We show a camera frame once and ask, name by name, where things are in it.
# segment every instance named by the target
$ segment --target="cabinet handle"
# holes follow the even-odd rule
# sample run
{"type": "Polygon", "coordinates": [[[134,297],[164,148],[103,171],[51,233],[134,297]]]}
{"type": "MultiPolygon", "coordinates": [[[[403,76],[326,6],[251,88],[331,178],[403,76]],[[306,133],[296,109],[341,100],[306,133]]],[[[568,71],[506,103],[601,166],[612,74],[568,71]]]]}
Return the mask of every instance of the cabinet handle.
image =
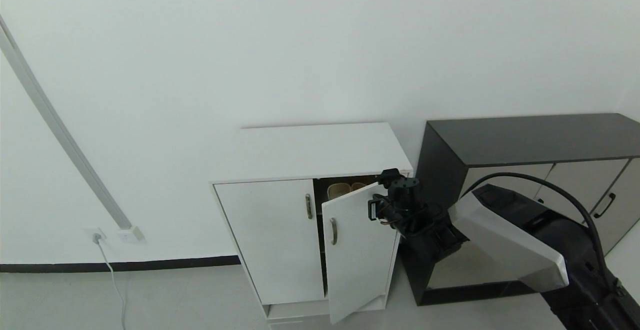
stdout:
{"type": "Polygon", "coordinates": [[[601,217],[602,217],[602,215],[604,215],[604,213],[606,212],[606,210],[608,210],[608,209],[611,207],[611,204],[613,204],[613,202],[615,201],[615,199],[616,199],[616,194],[615,194],[615,193],[610,193],[610,194],[608,194],[608,197],[611,199],[610,203],[609,203],[608,205],[606,205],[606,207],[605,207],[604,211],[602,211],[602,212],[601,212],[601,213],[599,213],[599,214],[594,214],[594,215],[593,215],[593,217],[594,217],[594,218],[601,218],[601,217]]]}
{"type": "Polygon", "coordinates": [[[304,199],[306,200],[306,217],[309,218],[309,220],[311,220],[313,218],[313,214],[311,214],[311,195],[309,195],[308,193],[306,194],[306,196],[304,196],[304,199]]]}
{"type": "Polygon", "coordinates": [[[331,244],[335,245],[336,243],[338,243],[338,225],[336,224],[336,219],[335,218],[331,218],[331,220],[329,220],[329,222],[331,222],[331,229],[333,230],[333,239],[331,239],[331,244]]]}

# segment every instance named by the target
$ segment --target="gray cabinet door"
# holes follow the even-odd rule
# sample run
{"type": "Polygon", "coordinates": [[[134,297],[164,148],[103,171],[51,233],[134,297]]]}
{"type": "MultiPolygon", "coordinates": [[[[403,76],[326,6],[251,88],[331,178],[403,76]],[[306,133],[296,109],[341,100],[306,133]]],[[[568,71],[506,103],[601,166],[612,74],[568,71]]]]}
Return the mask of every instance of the gray cabinet door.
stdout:
{"type": "Polygon", "coordinates": [[[640,218],[639,194],[640,159],[634,159],[622,171],[622,175],[592,214],[605,254],[640,218]]]}
{"type": "MultiPolygon", "coordinates": [[[[558,163],[546,177],[548,182],[565,189],[591,211],[613,184],[628,160],[558,163]]],[[[535,199],[557,213],[582,223],[585,219],[571,202],[550,188],[542,187],[535,199]]]]}
{"type": "MultiPolygon", "coordinates": [[[[531,175],[538,177],[544,180],[547,177],[547,174],[551,170],[553,164],[524,164],[519,166],[499,166],[499,167],[478,167],[478,168],[470,168],[466,174],[466,178],[464,179],[464,185],[462,185],[462,191],[460,192],[460,196],[469,188],[469,186],[473,185],[474,182],[480,180],[480,178],[491,175],[496,172],[515,172],[515,173],[523,173],[525,175],[531,175]]],[[[496,186],[500,186],[501,188],[512,189],[513,191],[519,192],[526,197],[533,198],[538,189],[540,189],[540,185],[535,182],[531,182],[529,180],[517,179],[515,177],[495,177],[493,179],[489,179],[482,184],[478,185],[478,187],[483,184],[492,184],[496,186]]]]}
{"type": "MultiPolygon", "coordinates": [[[[462,186],[462,193],[485,175],[496,172],[516,172],[544,179],[547,177],[551,167],[552,164],[550,163],[470,168],[464,181],[465,184],[462,186]]],[[[496,177],[487,182],[483,182],[483,184],[485,183],[512,189],[529,198],[533,198],[540,188],[540,185],[535,182],[514,177],[496,177]]],[[[509,273],[505,266],[495,262],[489,255],[485,254],[471,242],[462,244],[460,250],[441,262],[438,262],[433,270],[429,281],[429,287],[432,288],[515,280],[515,277],[509,273]]]]}

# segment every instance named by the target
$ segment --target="white wall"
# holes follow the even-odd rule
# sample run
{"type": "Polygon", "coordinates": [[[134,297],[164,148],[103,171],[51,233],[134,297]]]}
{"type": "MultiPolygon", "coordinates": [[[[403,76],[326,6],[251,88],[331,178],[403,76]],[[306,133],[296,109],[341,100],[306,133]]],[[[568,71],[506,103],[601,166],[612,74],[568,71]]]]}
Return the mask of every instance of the white wall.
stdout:
{"type": "Polygon", "coordinates": [[[227,134],[386,120],[416,164],[426,119],[614,111],[640,63],[640,0],[2,0],[116,225],[2,63],[2,258],[234,253],[207,181],[227,134]]]}

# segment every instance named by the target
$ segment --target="floor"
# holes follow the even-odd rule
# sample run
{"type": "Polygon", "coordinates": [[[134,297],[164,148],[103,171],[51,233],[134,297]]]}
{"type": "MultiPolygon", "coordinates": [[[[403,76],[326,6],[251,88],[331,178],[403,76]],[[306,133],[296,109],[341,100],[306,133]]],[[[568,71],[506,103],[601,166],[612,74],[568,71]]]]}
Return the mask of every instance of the floor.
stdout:
{"type": "MultiPolygon", "coordinates": [[[[109,273],[0,274],[2,330],[120,327],[120,301],[109,273]]],[[[417,307],[398,262],[384,311],[360,312],[335,327],[282,328],[564,328],[539,295],[417,307]]],[[[238,328],[268,330],[240,266],[116,273],[126,294],[128,330],[238,328]]]]}

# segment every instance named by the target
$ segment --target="black cable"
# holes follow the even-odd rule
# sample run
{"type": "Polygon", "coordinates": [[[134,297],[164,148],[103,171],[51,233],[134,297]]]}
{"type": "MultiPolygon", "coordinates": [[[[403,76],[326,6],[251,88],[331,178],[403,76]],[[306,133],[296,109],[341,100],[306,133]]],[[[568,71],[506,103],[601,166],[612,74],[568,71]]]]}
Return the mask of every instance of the black cable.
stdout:
{"type": "Polygon", "coordinates": [[[572,203],[572,205],[575,206],[576,209],[578,209],[578,211],[580,212],[580,214],[582,215],[582,217],[584,218],[585,222],[587,223],[588,227],[589,227],[589,233],[591,235],[591,240],[593,242],[593,250],[596,252],[596,259],[598,261],[598,265],[599,265],[599,272],[600,275],[602,276],[602,279],[604,280],[605,286],[607,287],[607,289],[609,289],[610,291],[614,291],[614,287],[613,287],[613,283],[609,282],[607,280],[607,264],[604,261],[604,252],[602,251],[602,243],[600,241],[600,236],[598,235],[598,230],[596,230],[596,225],[593,221],[593,219],[591,218],[591,216],[589,216],[589,213],[587,212],[587,210],[585,209],[585,207],[578,201],[576,200],[576,198],[574,198],[570,193],[568,193],[567,191],[564,191],[564,189],[551,184],[551,182],[548,182],[546,180],[542,180],[542,179],[538,179],[537,177],[534,176],[530,176],[530,175],[524,175],[523,173],[515,173],[515,172],[496,172],[496,173],[492,173],[491,175],[487,175],[483,178],[481,178],[480,180],[476,181],[473,183],[473,185],[471,185],[469,187],[469,189],[467,189],[463,196],[466,195],[467,193],[469,193],[469,191],[473,190],[474,188],[476,188],[478,185],[482,184],[482,182],[485,182],[486,180],[489,179],[493,179],[494,177],[518,177],[519,179],[525,179],[525,180],[529,180],[529,181],[533,181],[533,182],[537,182],[538,184],[541,184],[543,186],[546,186],[550,189],[552,189],[553,191],[559,193],[560,195],[562,195],[564,198],[566,198],[567,200],[569,200],[569,202],[572,203]]]}

